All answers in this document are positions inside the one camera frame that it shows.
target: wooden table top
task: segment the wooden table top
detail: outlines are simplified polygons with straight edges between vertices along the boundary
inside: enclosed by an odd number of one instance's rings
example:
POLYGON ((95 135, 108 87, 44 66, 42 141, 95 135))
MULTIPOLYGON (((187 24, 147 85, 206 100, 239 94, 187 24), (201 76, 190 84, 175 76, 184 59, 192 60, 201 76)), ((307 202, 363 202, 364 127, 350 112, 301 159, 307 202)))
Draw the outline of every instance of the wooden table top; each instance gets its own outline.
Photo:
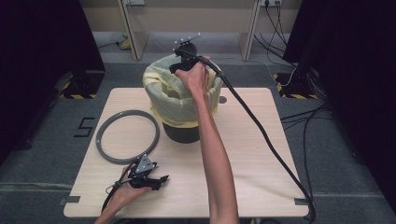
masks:
MULTIPOLYGON (((235 88, 267 131, 276 151, 297 175, 286 136, 270 90, 235 88)), ((296 205, 303 198, 291 177, 273 155, 265 140, 228 89, 219 104, 215 121, 226 147, 236 187, 240 217, 303 217, 306 205, 296 205)), ((105 190, 120 178, 122 167, 106 161, 96 148, 96 134, 105 120, 124 110, 143 110, 152 115, 149 97, 143 88, 114 89, 106 102, 95 134, 78 173, 67 203, 67 217, 99 217, 107 196, 105 190)), ((171 140, 160 126, 160 140, 148 155, 158 162, 150 175, 169 175, 158 191, 152 191, 124 207, 117 217, 209 217, 205 173, 200 143, 180 144, 171 140)), ((104 151, 112 157, 131 158, 143 152, 155 135, 154 125, 146 118, 128 116, 113 122, 102 138, 104 151)))

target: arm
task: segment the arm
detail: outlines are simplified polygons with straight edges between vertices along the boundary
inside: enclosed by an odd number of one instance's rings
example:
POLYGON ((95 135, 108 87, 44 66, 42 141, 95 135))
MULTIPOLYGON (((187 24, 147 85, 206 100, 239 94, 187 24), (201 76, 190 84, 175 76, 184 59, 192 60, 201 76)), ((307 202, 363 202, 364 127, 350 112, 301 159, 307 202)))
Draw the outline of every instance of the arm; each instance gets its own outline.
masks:
POLYGON ((233 171, 206 97, 208 72, 198 63, 189 72, 177 70, 176 73, 191 91, 197 109, 210 222, 239 223, 233 171))
POLYGON ((114 193, 107 207, 96 219, 95 224, 107 224, 111 222, 111 219, 123 208, 125 205, 133 201, 138 196, 145 194, 151 191, 151 188, 144 187, 141 189, 134 189, 131 187, 129 183, 123 184, 117 191, 114 193))

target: hand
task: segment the hand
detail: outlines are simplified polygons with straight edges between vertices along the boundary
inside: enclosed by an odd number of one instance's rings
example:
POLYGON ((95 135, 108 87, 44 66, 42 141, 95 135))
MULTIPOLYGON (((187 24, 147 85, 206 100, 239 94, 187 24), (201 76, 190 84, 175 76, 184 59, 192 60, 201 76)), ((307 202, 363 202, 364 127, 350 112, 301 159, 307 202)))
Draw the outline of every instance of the hand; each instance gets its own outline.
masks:
MULTIPOLYGON (((122 169, 122 174, 125 172, 127 167, 124 167, 122 169)), ((125 174, 123 179, 126 179, 128 177, 130 171, 125 174)), ((119 187, 116 192, 114 193, 113 197, 111 198, 111 201, 109 205, 114 204, 116 207, 121 209, 131 201, 133 201, 135 198, 139 197, 140 195, 143 195, 147 192, 151 191, 150 187, 144 187, 141 189, 134 189, 129 183, 123 184, 121 187, 119 187)))
POLYGON ((206 70, 204 63, 198 62, 187 72, 177 69, 175 74, 180 77, 184 87, 191 92, 192 96, 206 93, 209 72, 206 70))

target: gray ring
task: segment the gray ring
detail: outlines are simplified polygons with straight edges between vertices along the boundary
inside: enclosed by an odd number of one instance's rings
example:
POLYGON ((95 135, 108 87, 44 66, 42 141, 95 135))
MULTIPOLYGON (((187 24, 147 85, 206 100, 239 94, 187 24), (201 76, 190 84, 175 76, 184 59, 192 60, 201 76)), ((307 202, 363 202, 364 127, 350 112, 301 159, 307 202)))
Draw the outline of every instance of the gray ring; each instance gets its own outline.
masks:
POLYGON ((120 113, 117 113, 117 114, 111 116, 109 119, 107 119, 102 124, 102 126, 99 128, 99 131, 98 131, 98 133, 96 135, 96 147, 97 147, 99 153, 101 154, 101 156, 103 158, 105 158, 107 161, 111 161, 111 162, 114 162, 116 164, 129 164, 132 161, 137 161, 138 158, 142 157, 145 154, 148 155, 152 151, 152 149, 154 149, 155 146, 157 146, 157 143, 158 143, 159 139, 160 139, 160 128, 159 128, 158 123, 157 123, 157 121, 155 120, 154 117, 152 117, 149 113, 147 113, 145 111, 142 111, 142 110, 125 110, 125 111, 122 111, 120 113), (139 155, 137 155, 135 157, 132 157, 132 158, 129 158, 129 159, 117 159, 117 158, 113 158, 113 157, 108 156, 102 149, 102 137, 103 137, 103 134, 105 133, 105 130, 115 120, 123 118, 123 117, 126 117, 126 116, 131 116, 131 115, 142 116, 142 117, 145 117, 145 118, 147 118, 147 119, 152 121, 152 123, 155 126, 155 137, 154 137, 154 140, 152 141, 151 145, 144 152, 142 152, 141 154, 139 154, 139 155))

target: yellow trash bag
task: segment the yellow trash bag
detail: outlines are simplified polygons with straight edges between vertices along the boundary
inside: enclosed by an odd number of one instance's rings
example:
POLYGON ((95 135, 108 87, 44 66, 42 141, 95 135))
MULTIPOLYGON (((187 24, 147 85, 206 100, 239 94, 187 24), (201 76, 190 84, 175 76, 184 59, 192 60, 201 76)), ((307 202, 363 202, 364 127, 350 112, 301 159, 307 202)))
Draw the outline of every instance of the yellow trash bag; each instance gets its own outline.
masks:
MULTIPOLYGON (((169 71, 169 66, 174 63, 180 63, 180 57, 169 55, 148 66, 143 75, 143 86, 151 101, 151 111, 156 119, 171 127, 197 127, 197 114, 191 93, 184 88, 180 78, 169 71)), ((208 71, 206 95, 212 115, 215 115, 223 82, 212 69, 208 71)))

